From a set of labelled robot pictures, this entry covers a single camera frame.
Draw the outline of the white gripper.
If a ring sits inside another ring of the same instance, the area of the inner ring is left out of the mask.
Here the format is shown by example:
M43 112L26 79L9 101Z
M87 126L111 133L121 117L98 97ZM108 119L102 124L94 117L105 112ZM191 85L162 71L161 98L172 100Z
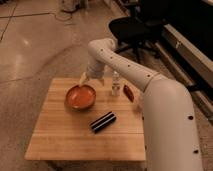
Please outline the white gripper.
M104 75L105 65L100 62L89 62L87 65L86 72L83 72L78 85L83 86L86 82L89 81L89 77L92 79L98 79L98 81L104 85L104 79L102 78Z

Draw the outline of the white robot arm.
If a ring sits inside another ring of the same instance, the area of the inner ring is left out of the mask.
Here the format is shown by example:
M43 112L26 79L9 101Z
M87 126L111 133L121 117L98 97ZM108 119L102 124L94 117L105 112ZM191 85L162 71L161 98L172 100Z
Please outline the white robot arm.
M176 80L116 53L111 38L92 40L80 82L114 69L142 93L144 144L148 171L204 171L195 111L187 88Z

